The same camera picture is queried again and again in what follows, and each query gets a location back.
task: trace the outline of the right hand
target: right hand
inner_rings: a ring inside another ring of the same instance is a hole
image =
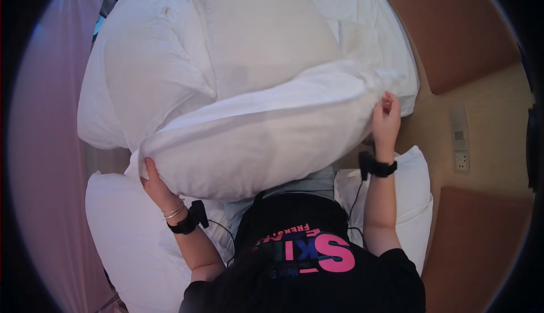
[[[400,128],[400,101],[386,91],[381,102],[374,107],[372,133],[378,162],[392,164],[395,143]]]
[[[147,195],[163,212],[178,208],[182,204],[180,197],[172,194],[167,185],[160,179],[155,162],[149,157],[146,157],[144,162],[149,180],[140,177],[140,181]]]

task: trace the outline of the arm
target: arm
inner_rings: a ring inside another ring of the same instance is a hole
[[[152,159],[146,158],[145,165],[149,180],[140,177],[144,190],[151,199],[159,206],[162,212],[170,212],[183,205],[180,198],[172,194],[166,184],[159,178],[155,163]],[[174,217],[168,218],[170,225],[177,225],[183,221],[188,214],[188,210],[183,208]],[[215,278],[225,270],[225,265],[221,256],[208,236],[199,226],[188,235],[174,234],[177,244],[180,247],[181,255],[187,262],[187,266],[192,271],[191,282],[206,281],[208,278]]]
[[[400,127],[400,103],[390,92],[385,92],[382,102],[374,108],[372,131],[376,149],[376,160],[393,164],[394,148]],[[395,224],[397,222],[397,200],[395,176],[386,178],[372,176],[364,205],[363,234],[368,250],[377,256],[400,248]]]

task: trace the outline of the graphic print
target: graphic print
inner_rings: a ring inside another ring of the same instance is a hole
[[[267,248],[274,253],[276,265],[271,278],[321,271],[343,273],[355,267],[348,242],[319,228],[310,229],[308,223],[268,235],[254,248]]]

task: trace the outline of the wooden headboard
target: wooden headboard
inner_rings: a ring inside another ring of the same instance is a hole
[[[388,1],[412,36],[436,95],[521,61],[491,0]]]
[[[484,311],[510,273],[532,212],[530,198],[443,187],[421,275],[427,312]]]

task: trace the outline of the silver bangle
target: silver bangle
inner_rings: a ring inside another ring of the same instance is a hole
[[[183,205],[185,204],[185,198],[180,199],[180,201],[181,201],[181,206],[179,206],[178,208],[175,208],[175,209],[172,210],[172,211],[163,211],[162,213],[168,215],[168,214],[172,214],[172,213],[175,212],[176,210],[179,210],[179,209],[180,209],[181,207],[183,207]]]
[[[185,205],[182,204],[178,209],[175,210],[175,212],[174,212],[172,215],[170,215],[170,216],[165,216],[164,219],[168,219],[168,218],[174,217],[174,216],[177,215],[177,214],[181,211],[181,209],[183,209],[184,207],[185,207]]]

